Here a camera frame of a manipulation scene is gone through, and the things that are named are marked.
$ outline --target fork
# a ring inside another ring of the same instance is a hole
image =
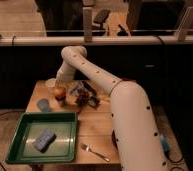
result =
[[[93,154],[99,156],[100,158],[102,158],[103,160],[105,160],[106,162],[110,162],[110,159],[105,157],[103,154],[97,153],[95,151],[93,151],[89,146],[87,146],[86,144],[81,143],[81,148],[87,152],[92,152]]]

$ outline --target blue sponge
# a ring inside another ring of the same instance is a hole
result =
[[[54,141],[56,135],[46,128],[40,136],[33,142],[34,147],[40,151],[45,152],[48,146]]]

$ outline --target fork handle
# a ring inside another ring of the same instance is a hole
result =
[[[94,151],[91,151],[92,153],[96,154],[97,156],[99,156],[100,158],[102,158],[103,160],[105,160],[106,162],[110,162],[110,159],[105,157],[104,155],[100,154],[100,153],[97,153],[97,152],[94,152]]]

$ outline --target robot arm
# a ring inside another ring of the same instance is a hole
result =
[[[111,116],[123,171],[167,171],[155,118],[144,89],[123,81],[85,59],[82,46],[63,48],[61,81],[73,80],[75,69],[110,95]]]

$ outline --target cup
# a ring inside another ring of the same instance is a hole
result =
[[[45,99],[45,98],[38,100],[37,107],[38,109],[40,109],[41,112],[50,112],[51,111],[49,101],[48,99]]]
[[[47,89],[50,93],[53,93],[55,83],[56,83],[56,78],[50,78],[50,79],[45,81],[45,86],[47,87]]]

